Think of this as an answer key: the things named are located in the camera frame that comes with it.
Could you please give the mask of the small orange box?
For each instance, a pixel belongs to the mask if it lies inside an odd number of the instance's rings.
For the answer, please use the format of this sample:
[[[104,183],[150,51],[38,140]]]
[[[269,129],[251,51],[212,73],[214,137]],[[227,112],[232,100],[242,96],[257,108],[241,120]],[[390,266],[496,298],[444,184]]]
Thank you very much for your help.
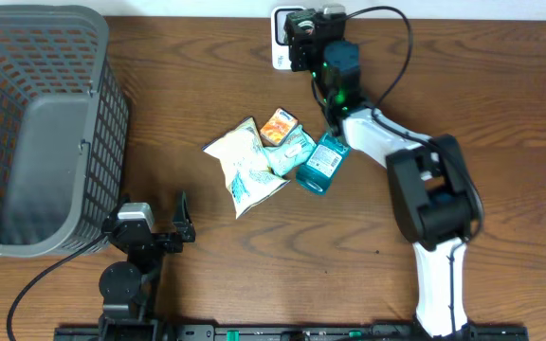
[[[299,121],[283,108],[278,108],[260,130],[261,137],[273,146],[281,145],[298,126]]]

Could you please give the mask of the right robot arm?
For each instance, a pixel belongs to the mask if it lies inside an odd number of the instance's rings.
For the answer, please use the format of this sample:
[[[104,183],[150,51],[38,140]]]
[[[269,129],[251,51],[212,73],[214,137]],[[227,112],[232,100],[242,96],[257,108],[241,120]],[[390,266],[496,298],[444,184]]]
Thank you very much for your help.
[[[387,171],[393,215],[416,258],[415,320],[429,338],[469,336],[463,305],[463,261],[482,230],[482,199],[452,135],[417,134],[386,118],[383,99],[360,83],[359,47],[344,37],[341,5],[299,9],[285,17],[292,71],[307,71],[332,137]]]

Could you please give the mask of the teal wet wipes packet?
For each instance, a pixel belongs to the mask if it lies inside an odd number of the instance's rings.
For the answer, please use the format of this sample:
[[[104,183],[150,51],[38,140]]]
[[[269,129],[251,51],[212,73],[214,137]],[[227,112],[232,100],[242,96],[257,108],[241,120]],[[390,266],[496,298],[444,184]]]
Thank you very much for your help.
[[[315,148],[316,143],[312,137],[299,125],[280,146],[265,147],[264,154],[273,172],[278,176],[284,176],[306,162]]]

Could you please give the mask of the dark green round-logo packet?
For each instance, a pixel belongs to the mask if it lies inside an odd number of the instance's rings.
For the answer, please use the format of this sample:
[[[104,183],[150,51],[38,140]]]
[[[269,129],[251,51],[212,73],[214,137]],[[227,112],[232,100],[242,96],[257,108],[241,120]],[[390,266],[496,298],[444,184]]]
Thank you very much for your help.
[[[297,19],[298,27],[306,34],[311,35],[315,31],[315,23],[313,21],[313,13],[306,12],[301,14]]]

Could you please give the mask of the cream snack bag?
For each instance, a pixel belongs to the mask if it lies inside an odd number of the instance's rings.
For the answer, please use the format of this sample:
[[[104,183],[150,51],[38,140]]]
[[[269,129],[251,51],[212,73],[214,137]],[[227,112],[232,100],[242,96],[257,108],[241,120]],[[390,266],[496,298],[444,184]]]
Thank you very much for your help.
[[[253,117],[211,141],[203,152],[220,162],[236,219],[289,183],[269,167]]]

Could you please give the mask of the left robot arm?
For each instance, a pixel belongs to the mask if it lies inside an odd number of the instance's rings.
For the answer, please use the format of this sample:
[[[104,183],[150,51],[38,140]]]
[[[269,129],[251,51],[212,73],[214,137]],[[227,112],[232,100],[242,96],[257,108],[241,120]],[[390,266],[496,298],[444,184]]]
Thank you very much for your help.
[[[173,230],[154,232],[154,224],[149,204],[124,198],[102,225],[104,237],[127,259],[108,266],[100,276],[99,340],[175,339],[173,327],[155,315],[155,302],[164,258],[196,239],[184,191],[176,197]]]

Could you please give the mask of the teal Listerine mouthwash bottle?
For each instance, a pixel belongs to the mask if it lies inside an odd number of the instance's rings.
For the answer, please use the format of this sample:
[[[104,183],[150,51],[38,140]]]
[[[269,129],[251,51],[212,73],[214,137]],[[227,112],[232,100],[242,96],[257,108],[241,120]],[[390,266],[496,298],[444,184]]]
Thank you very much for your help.
[[[308,159],[300,165],[297,182],[317,195],[324,195],[349,152],[350,148],[339,138],[325,133]]]

